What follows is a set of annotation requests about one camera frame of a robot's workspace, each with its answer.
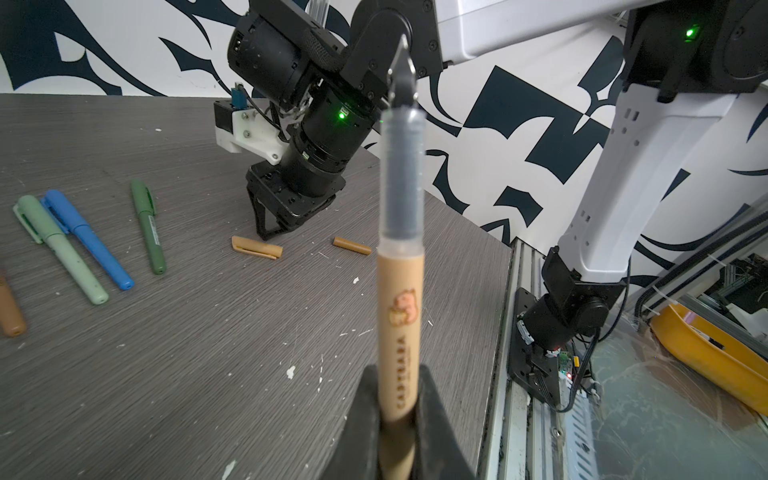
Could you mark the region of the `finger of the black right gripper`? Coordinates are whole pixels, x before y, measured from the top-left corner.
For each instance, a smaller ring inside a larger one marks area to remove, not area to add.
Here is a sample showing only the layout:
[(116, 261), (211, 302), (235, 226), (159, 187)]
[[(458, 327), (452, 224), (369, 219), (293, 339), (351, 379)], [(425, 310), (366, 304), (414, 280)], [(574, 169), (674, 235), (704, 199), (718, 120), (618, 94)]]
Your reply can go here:
[(254, 211), (256, 232), (262, 240), (267, 241), (294, 230), (290, 223), (290, 211), (274, 192), (249, 183), (248, 194)]

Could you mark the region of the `brown pen cap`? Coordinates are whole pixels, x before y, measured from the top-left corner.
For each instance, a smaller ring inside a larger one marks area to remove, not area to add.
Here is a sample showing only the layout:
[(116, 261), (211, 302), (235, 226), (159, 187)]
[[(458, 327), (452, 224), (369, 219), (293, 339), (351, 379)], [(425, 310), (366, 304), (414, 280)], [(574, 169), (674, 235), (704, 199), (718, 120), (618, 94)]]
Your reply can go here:
[(332, 244), (335, 247), (342, 248), (344, 250), (352, 251), (365, 256), (368, 256), (372, 253), (371, 247), (342, 238), (342, 237), (334, 237)]

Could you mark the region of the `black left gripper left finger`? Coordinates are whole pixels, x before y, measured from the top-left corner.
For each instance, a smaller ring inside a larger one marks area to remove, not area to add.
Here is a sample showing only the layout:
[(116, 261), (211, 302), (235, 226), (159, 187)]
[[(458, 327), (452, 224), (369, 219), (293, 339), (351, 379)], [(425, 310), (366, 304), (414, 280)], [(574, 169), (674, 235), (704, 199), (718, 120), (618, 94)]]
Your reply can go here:
[(339, 442), (320, 478), (378, 479), (379, 433), (378, 369), (368, 365), (362, 372)]

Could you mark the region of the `dark green pen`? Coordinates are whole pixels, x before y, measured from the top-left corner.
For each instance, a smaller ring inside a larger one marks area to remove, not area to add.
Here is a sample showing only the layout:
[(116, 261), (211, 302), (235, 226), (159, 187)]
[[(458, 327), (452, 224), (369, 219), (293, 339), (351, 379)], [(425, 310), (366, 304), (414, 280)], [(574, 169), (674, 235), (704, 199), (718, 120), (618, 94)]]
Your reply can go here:
[(167, 264), (157, 230), (153, 196), (148, 186), (140, 179), (132, 179), (130, 189), (152, 272), (162, 275), (167, 270)]

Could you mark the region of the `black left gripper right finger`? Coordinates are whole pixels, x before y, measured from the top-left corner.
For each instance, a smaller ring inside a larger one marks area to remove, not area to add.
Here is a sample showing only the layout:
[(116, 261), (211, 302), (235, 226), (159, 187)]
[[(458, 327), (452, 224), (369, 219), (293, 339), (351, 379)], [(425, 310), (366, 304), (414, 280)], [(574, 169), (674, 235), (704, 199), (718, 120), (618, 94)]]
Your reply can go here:
[(426, 365), (419, 366), (415, 406), (416, 479), (475, 479), (461, 452), (436, 383)]

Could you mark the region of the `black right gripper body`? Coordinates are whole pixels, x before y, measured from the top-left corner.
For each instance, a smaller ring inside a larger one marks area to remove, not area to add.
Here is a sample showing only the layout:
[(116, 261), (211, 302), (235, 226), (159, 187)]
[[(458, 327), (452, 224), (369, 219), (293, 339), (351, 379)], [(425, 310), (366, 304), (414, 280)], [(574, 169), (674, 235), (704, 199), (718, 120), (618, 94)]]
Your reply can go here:
[(277, 166), (254, 164), (248, 184), (274, 192), (290, 211), (294, 230), (327, 208), (346, 181), (342, 173), (371, 130), (381, 110), (358, 114), (347, 107), (312, 107), (290, 128), (286, 155)]

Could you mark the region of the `tan pen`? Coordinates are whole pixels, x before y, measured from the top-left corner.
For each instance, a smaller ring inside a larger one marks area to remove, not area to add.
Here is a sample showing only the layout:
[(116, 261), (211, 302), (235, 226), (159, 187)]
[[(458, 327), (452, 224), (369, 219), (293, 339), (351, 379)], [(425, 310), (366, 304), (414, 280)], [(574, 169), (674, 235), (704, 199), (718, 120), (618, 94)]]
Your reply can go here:
[(410, 48), (401, 38), (388, 70), (381, 115), (377, 247), (379, 467), (385, 479), (410, 477), (415, 458), (425, 249), (426, 117), (418, 106)]

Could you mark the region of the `yellow bowl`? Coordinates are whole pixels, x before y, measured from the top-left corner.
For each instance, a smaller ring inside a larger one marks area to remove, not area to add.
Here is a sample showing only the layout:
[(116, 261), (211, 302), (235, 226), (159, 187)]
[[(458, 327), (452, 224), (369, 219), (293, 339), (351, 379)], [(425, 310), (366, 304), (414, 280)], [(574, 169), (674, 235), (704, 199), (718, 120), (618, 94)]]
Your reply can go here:
[(767, 360), (761, 355), (681, 304), (665, 307), (650, 329), (676, 359), (767, 414)]

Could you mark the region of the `light green pen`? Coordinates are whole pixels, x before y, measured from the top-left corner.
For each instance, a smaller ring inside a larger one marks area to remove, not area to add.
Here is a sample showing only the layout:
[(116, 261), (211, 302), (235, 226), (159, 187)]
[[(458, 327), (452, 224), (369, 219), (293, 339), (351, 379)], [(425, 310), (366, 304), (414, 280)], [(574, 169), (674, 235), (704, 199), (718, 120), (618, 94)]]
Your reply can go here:
[(109, 295), (99, 280), (35, 196), (20, 197), (12, 210), (33, 241), (36, 244), (45, 244), (53, 252), (92, 304), (102, 305), (109, 300)]

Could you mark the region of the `tan pen cap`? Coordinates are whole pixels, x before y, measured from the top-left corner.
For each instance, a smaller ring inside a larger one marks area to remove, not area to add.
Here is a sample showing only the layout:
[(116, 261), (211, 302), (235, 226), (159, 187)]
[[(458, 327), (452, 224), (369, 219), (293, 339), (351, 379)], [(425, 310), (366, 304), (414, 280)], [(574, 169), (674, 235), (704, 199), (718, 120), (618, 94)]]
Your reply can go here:
[(245, 237), (232, 236), (231, 244), (236, 252), (260, 258), (277, 260), (283, 255), (283, 248), (281, 246), (267, 244)]

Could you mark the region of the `brown pen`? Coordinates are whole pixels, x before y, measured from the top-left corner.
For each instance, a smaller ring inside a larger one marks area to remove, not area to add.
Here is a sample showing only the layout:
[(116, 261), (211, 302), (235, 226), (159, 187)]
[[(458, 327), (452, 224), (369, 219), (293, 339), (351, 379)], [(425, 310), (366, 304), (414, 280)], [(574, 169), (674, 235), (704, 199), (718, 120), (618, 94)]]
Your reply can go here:
[(8, 337), (20, 336), (27, 330), (22, 312), (4, 277), (0, 280), (0, 320), (1, 330)]

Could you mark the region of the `blue pen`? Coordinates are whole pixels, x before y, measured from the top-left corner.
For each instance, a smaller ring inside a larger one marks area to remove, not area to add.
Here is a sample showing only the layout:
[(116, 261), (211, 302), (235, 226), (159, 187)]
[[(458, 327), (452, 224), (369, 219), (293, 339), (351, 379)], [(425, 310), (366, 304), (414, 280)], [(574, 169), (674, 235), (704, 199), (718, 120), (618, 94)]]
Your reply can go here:
[(48, 190), (41, 203), (59, 228), (78, 239), (120, 290), (127, 291), (134, 286), (131, 276), (62, 192)]

